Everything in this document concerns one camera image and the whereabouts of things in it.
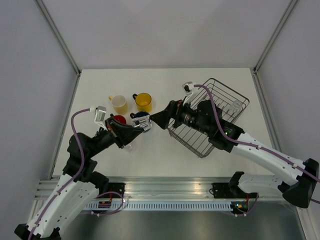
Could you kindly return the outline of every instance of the metal wire rack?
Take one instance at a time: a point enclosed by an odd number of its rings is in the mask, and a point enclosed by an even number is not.
[[[230,123],[234,123],[249,105],[249,99],[222,82],[210,78],[203,85],[211,91],[215,104],[222,109],[222,118]],[[209,100],[207,92],[201,88],[197,96],[191,102],[191,108],[196,109],[201,101]],[[241,109],[238,113],[230,113],[230,106],[235,101],[241,102]],[[169,123],[168,131],[171,137],[174,137],[182,143],[191,152],[199,158],[205,158],[215,148],[208,141],[207,135],[196,131],[186,125],[177,128],[173,127],[174,120]]]

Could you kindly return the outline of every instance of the robotic arm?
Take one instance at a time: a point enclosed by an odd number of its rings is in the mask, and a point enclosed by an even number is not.
[[[201,101],[197,109],[192,109],[190,102],[195,97],[196,88],[201,86],[187,82],[182,86],[186,94],[184,100],[172,100],[161,112],[135,118],[134,126],[118,122],[112,114],[104,121],[106,109],[101,106],[94,109],[94,122],[100,126],[99,131],[94,137],[77,133],[84,162],[73,135],[67,149],[70,157],[56,188],[32,220],[18,225],[16,235],[22,240],[60,240],[60,234],[85,205],[108,191],[109,179],[94,171],[97,162],[91,158],[112,144],[123,149],[150,129],[150,120],[162,129],[168,128],[171,119],[175,128],[187,125],[207,135],[208,141],[217,149],[243,156],[275,174],[259,176],[236,172],[228,184],[235,198],[265,191],[282,194],[289,203],[307,208],[317,183],[318,162],[311,158],[306,161],[292,158],[260,143],[242,128],[223,120],[222,110],[213,99]]]

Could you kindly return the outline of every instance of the white table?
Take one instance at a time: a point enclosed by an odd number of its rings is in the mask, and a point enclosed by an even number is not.
[[[170,100],[184,97],[182,84],[204,83],[216,78],[250,100],[244,113],[236,121],[254,138],[271,146],[267,127],[260,107],[249,68],[170,68],[170,69],[88,69],[83,70],[76,90],[71,114],[90,106],[106,106],[108,115],[113,113],[109,95],[124,95],[129,104],[125,115],[137,112],[132,94],[149,93],[152,96],[151,113],[162,111]],[[76,117],[75,128],[93,137],[98,130],[93,113]],[[55,164],[53,175],[61,175],[69,153],[67,148],[73,132],[70,116]],[[116,144],[94,156],[96,171],[117,177],[230,177],[235,171],[250,174],[271,174],[255,163],[234,154],[214,149],[205,158],[198,158],[181,143],[170,137],[167,130],[158,126],[134,140],[131,152],[119,149]]]

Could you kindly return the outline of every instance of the gray wall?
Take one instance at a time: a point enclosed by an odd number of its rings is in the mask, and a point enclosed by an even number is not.
[[[285,152],[317,161],[320,160],[319,13],[319,0],[299,1],[259,71]],[[320,200],[319,186],[314,198]],[[311,203],[308,211],[319,234],[320,205]]]
[[[0,233],[13,240],[48,174],[76,75],[32,0],[1,2],[0,36]]]
[[[44,0],[83,69],[253,67],[290,0]]]

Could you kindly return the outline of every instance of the dish rack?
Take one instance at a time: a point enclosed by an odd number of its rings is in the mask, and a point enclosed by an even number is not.
[[[208,79],[205,85],[210,91],[217,107],[222,109],[222,118],[229,123],[234,123],[249,105],[249,99],[215,78]],[[201,101],[209,100],[207,92],[203,88],[198,88],[199,93],[190,103],[192,109],[196,109]],[[231,113],[230,106],[235,102],[241,102],[241,109],[238,113]],[[169,123],[168,131],[171,137],[182,143],[187,149],[196,154],[199,158],[205,158],[215,148],[208,141],[208,136],[194,130],[186,125],[173,128],[174,120]]]

